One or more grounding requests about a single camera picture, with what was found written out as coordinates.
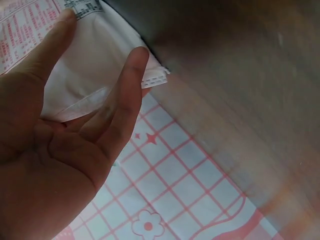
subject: wooden surface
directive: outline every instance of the wooden surface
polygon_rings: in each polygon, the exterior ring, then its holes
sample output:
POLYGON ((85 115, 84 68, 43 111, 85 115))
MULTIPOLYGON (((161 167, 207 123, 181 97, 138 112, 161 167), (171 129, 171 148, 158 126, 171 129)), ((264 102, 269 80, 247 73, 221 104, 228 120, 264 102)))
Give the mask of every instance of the wooden surface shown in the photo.
POLYGON ((320 1, 106 1, 173 72, 153 95, 284 239, 320 239, 320 1))

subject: star print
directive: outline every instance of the star print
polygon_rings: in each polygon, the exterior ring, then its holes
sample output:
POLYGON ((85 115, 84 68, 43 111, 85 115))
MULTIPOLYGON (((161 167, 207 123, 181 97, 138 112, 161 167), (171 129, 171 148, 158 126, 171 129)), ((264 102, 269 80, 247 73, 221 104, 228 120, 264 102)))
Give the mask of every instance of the star print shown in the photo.
POLYGON ((157 145, 157 143, 156 143, 156 135, 154 134, 154 135, 150 135, 149 133, 147 133, 146 134, 146 136, 147 136, 147 143, 151 143, 151 144, 154 144, 154 145, 157 145))

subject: palm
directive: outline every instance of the palm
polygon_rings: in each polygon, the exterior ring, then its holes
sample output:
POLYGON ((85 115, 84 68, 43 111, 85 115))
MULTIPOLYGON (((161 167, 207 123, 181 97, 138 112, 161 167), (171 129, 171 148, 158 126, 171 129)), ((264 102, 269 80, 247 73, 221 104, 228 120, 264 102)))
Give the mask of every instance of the palm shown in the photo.
POLYGON ((49 239, 66 227, 106 180, 140 110, 144 48, 131 52, 101 109, 65 124, 39 120, 46 81, 71 42, 50 41, 0 77, 0 239, 49 239))

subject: finger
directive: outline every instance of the finger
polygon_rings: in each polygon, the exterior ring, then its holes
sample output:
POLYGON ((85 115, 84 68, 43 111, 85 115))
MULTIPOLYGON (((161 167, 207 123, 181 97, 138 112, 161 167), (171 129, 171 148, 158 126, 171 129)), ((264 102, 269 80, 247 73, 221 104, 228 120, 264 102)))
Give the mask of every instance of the finger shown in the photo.
POLYGON ((72 41, 75 27, 74 13, 63 11, 43 42, 0 77, 0 149, 8 153, 5 157, 19 154, 30 144, 43 107, 45 83, 72 41))
POLYGON ((74 11, 64 9, 43 41, 13 71, 27 73, 45 84, 57 61, 71 44, 76 25, 74 11))
POLYGON ((119 77, 120 90, 115 114, 109 128, 96 143, 111 161, 117 158, 132 135, 141 107, 141 81, 148 59, 148 50, 143 47, 135 48, 119 77))

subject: red grid pattern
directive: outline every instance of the red grid pattern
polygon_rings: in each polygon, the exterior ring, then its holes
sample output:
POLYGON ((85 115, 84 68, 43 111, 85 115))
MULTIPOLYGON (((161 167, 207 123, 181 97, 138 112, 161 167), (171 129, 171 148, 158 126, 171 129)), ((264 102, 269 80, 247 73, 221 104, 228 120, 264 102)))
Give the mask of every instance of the red grid pattern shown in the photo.
POLYGON ((150 160, 145 156, 145 154, 142 152, 142 148, 144 146, 146 146, 147 144, 152 144, 150 142, 148 142, 148 140, 144 143, 142 143, 140 146, 138 146, 135 141, 133 140, 135 136, 140 136, 139 132, 134 132, 132 135, 132 138, 130 140, 130 143, 132 144, 132 146, 134 146, 134 150, 129 153, 126 157, 124 157, 122 160, 120 160, 121 164, 124 164, 127 161, 132 161, 132 157, 135 154, 139 154, 143 160, 147 163, 149 169, 147 171, 145 171, 140 177, 138 177, 136 180, 132 180, 132 178, 130 177, 130 175, 127 173, 127 171, 122 168, 123 173, 125 174, 125 176, 127 177, 127 179, 129 180, 129 185, 122 190, 120 193, 118 193, 117 195, 114 194, 112 192, 112 190, 110 189, 110 187, 108 186, 107 183, 104 184, 103 188, 106 188, 107 191, 111 194, 112 199, 106 203, 103 207, 98 208, 96 206, 96 204, 94 202, 92 202, 93 206, 96 209, 96 213, 94 213, 91 217, 89 217, 86 220, 82 220, 83 223, 81 225, 79 225, 78 227, 76 227, 75 229, 73 229, 73 231, 78 230, 79 228, 81 228, 82 226, 85 226, 86 229, 88 230, 88 232, 90 233, 90 236, 92 237, 92 239, 94 239, 94 236, 92 235, 90 228, 87 226, 87 223, 92 220, 93 218, 95 218, 96 216, 100 215, 104 221, 104 223, 107 225, 107 227, 110 229, 110 231, 108 231, 106 234, 104 234, 101 238, 99 239, 106 239, 109 236, 113 236, 116 240, 118 240, 118 236, 116 234, 116 231, 120 230, 123 226, 125 226, 128 223, 133 223, 136 219, 137 216, 139 214, 139 212, 143 209, 147 209, 150 208, 152 210, 152 212, 156 213, 157 210, 155 209, 155 207, 153 206, 153 204, 155 202, 157 202, 162 196, 164 196, 166 193, 171 193, 174 198, 179 202, 179 204, 182 206, 182 210, 176 214, 174 217, 172 217, 171 219, 169 219, 168 221, 164 221, 163 219, 161 220, 161 224, 165 227, 166 231, 169 231, 171 233, 172 236, 174 236, 176 239, 181 239, 176 233, 175 231, 172 229, 171 227, 171 223, 173 223, 176 219, 178 219, 180 216, 182 216, 184 213, 188 213, 189 216, 194 220, 194 222, 198 225, 198 227, 201 229, 204 227, 204 225, 201 223, 201 221, 192 213, 192 211, 190 210, 192 206, 194 206, 195 204, 197 204, 203 197, 208 196, 220 209, 220 213, 214 217, 211 221, 210 224, 220 224, 220 223, 225 223, 228 221, 231 221, 238 213, 239 211, 241 211, 241 208, 238 209, 238 211, 236 211, 233 215, 230 215, 228 213, 228 210, 230 208, 232 208, 232 206, 234 206, 234 204, 236 202, 238 202, 240 199, 242 199, 242 205, 245 202, 246 197, 244 196, 244 194, 237 188, 237 186, 234 185, 234 183, 229 179, 229 177, 216 165, 216 163, 210 158, 210 156, 204 152, 198 145, 196 142, 194 142, 192 136, 188 135, 188 133, 184 132, 188 138, 187 140, 183 141, 182 143, 180 143, 177 147, 172 148, 166 141, 165 139, 161 136, 161 133, 167 129, 168 127, 172 126, 173 124, 176 123, 176 121, 174 119, 172 119, 168 124, 166 124, 165 126, 161 127, 159 130, 156 130, 156 128, 153 126, 152 122, 149 122, 146 118, 146 116, 150 113, 152 113, 153 111, 157 110, 161 108, 160 105, 155 105, 154 107, 152 107, 150 110, 148 110, 145 114, 140 113, 139 114, 139 119, 137 120, 137 122, 139 121, 144 121, 147 126, 154 132, 154 136, 156 139, 158 139, 158 141, 160 141, 161 143, 164 144, 164 146, 169 150, 169 153, 166 154, 162 159, 160 159, 157 163, 152 164, 150 162, 150 160), (203 152, 204 154, 204 158, 199 160, 198 163, 196 163, 195 166, 193 166, 192 168, 188 168, 187 165, 184 163, 183 159, 181 159, 178 154, 177 151, 179 149, 181 149, 183 146, 185 146, 187 143, 189 142, 193 142, 195 143, 199 149, 203 152), (157 171, 157 167, 160 166, 165 160, 167 160, 170 156, 174 156, 178 162, 181 164, 181 166, 183 166, 183 168, 185 169, 185 173, 180 176, 176 181, 174 181, 172 184, 168 184, 166 182, 166 180, 163 178, 163 176, 157 171), (212 163, 222 174, 221 177, 212 184, 211 187, 206 188, 204 186, 204 184, 197 178, 197 176, 194 174, 194 170, 197 169, 199 166, 201 166, 204 162, 206 161, 210 161, 210 163, 212 163), (162 192, 159 192, 158 195, 153 199, 148 201, 146 196, 144 196, 144 194, 139 190, 139 188, 137 187, 137 184, 141 181, 144 180, 144 178, 150 174, 150 173, 154 173, 158 179, 162 182, 162 184, 164 184, 165 186, 165 190, 162 192), (190 204, 186 205, 182 200, 181 197, 173 190, 173 188, 179 184, 183 179, 185 179, 187 176, 191 176, 192 179, 202 188, 203 193, 197 197, 193 202, 191 202, 190 204), (227 207, 223 207, 221 205, 221 203, 215 198, 215 196, 211 193, 211 191, 213 189, 215 189, 223 180, 227 180, 233 187, 234 189, 238 192, 238 196, 233 199, 232 203, 229 204, 227 207), (123 204, 119 201, 119 198, 123 195, 125 195, 130 189, 135 188, 141 196, 141 199, 143 199, 145 201, 145 206, 142 207, 141 209, 137 209, 135 214, 129 214, 128 211, 126 210, 126 208, 123 206, 123 204), (102 211, 104 209, 106 209, 107 207, 109 207, 111 204, 116 203, 118 206, 120 206, 120 208, 122 209, 122 211, 125 213, 126 216, 126 220, 124 222, 122 222, 121 224, 119 224, 117 227, 112 228, 111 225, 108 223, 108 220, 103 216, 102 211), (226 216, 225 219, 219 220, 222 216, 226 216))

